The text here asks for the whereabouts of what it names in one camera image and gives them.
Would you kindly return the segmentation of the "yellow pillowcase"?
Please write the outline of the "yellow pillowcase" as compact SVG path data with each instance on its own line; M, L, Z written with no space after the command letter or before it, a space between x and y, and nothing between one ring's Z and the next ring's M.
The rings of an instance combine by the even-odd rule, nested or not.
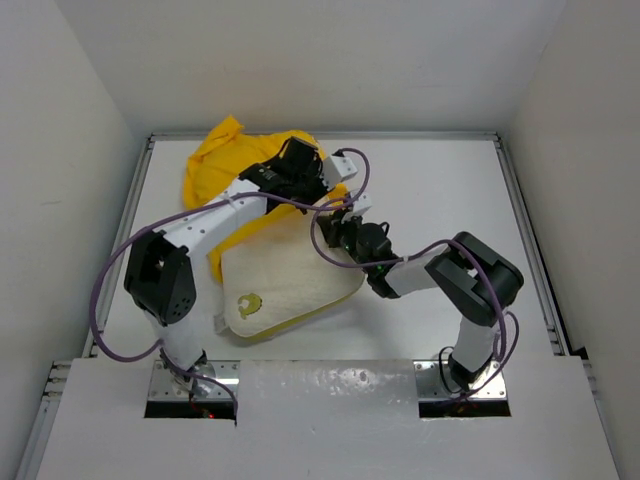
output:
M247 135L244 126L232 115L215 126L186 162L182 188L182 202L187 210L201 207L221 194L243 170L255 163L270 160L280 153L291 138L299 138L325 152L317 140L302 130L288 130L268 135ZM265 217L243 226L209 254L213 277L223 281L223 255L225 252L261 230L303 214L291 205L282 205Z

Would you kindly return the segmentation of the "cream pillow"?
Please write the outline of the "cream pillow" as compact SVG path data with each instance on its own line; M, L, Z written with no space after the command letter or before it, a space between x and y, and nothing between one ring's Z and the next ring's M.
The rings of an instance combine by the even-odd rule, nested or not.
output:
M303 322L356 293L359 269L341 268L348 256L330 249L321 231L310 232L311 216L290 205L250 222L209 253L211 272L221 285L214 330L251 341Z

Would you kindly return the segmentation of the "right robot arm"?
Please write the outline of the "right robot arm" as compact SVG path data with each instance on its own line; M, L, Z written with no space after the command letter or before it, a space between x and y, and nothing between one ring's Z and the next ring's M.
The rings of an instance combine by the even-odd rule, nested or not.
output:
M448 379L468 392L492 360L506 357L502 333L506 308L524 286L510 261L469 232L440 241L426 252L401 258L393 251L386 222L366 222L341 209L314 222L326 246L346 254L346 268L361 270L384 299L439 289L462 315L448 358Z

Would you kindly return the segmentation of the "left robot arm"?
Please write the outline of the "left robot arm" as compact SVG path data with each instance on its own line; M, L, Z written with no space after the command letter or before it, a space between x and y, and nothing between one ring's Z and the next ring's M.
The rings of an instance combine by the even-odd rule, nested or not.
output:
M133 242L124 288L150 320L165 364L187 389L197 387L190 374L206 363L190 317L197 299L193 264L284 200L315 204L329 192L322 171L318 149L292 137L271 159L243 169L207 204L207 211L153 229Z

